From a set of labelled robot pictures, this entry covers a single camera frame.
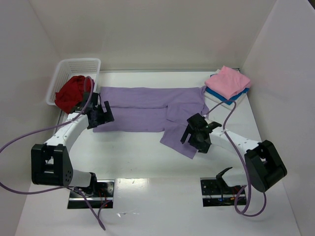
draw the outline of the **folded clothes stack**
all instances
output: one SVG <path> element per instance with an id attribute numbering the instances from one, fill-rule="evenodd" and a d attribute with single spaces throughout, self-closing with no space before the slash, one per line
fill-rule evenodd
<path id="1" fill-rule="evenodd" d="M 224 102 L 222 105 L 232 110 L 234 107 L 232 101 L 235 101 L 236 105 L 241 103 L 251 87 L 251 80 L 236 70 L 224 66 L 217 74 L 211 75 L 205 85 L 207 86 L 205 97 L 217 103 Z"/>

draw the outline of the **white table surface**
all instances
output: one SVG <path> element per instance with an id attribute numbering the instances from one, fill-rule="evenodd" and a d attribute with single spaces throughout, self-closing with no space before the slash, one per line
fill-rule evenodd
<path id="1" fill-rule="evenodd" d="M 102 73 L 99 86 L 188 88 L 203 86 L 213 72 Z M 209 108 L 215 105 L 206 99 Z M 229 113 L 218 107 L 210 119 L 223 123 Z M 260 141 L 247 97 L 226 126 Z M 99 227 L 88 209 L 66 209 L 68 191 L 28 196 L 16 236 L 34 235 L 300 235 L 284 186 L 267 192 L 267 208 L 255 218 L 238 215 L 232 206 L 203 207 L 201 177 L 215 177 L 226 167 L 241 168 L 238 158 L 220 147 L 193 160 L 159 143 L 162 133 L 82 132 L 70 151 L 74 169 L 116 179 L 114 208 L 105 209 Z M 45 189 L 31 185 L 30 191 Z M 260 210 L 262 194 L 254 191 L 248 213 Z M 119 217 L 117 213 L 127 212 Z"/>

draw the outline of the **pink folded towel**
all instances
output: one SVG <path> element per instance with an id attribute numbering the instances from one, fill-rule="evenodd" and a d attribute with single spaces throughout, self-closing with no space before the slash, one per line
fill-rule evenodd
<path id="1" fill-rule="evenodd" d="M 211 76 L 205 85 L 226 99 L 230 99 L 245 88 L 250 88 L 251 80 L 236 70 L 224 66 L 217 75 Z"/>

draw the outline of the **purple cloth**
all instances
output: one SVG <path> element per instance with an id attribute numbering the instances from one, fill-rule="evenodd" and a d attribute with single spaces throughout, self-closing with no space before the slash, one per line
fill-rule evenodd
<path id="1" fill-rule="evenodd" d="M 201 88 L 113 88 L 101 87 L 102 101 L 109 101 L 115 121 L 94 132 L 161 132 L 161 143 L 193 159 L 197 149 L 181 137 L 187 119 L 209 111 Z"/>

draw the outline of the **red cloth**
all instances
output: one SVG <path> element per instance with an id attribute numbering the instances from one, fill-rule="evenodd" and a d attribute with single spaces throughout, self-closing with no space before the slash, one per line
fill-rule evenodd
<path id="1" fill-rule="evenodd" d="M 56 92 L 55 104 L 67 114 L 71 109 L 83 100 L 84 92 L 84 80 L 83 75 L 73 76 L 59 92 Z M 86 82 L 86 91 L 91 90 L 91 81 Z"/>

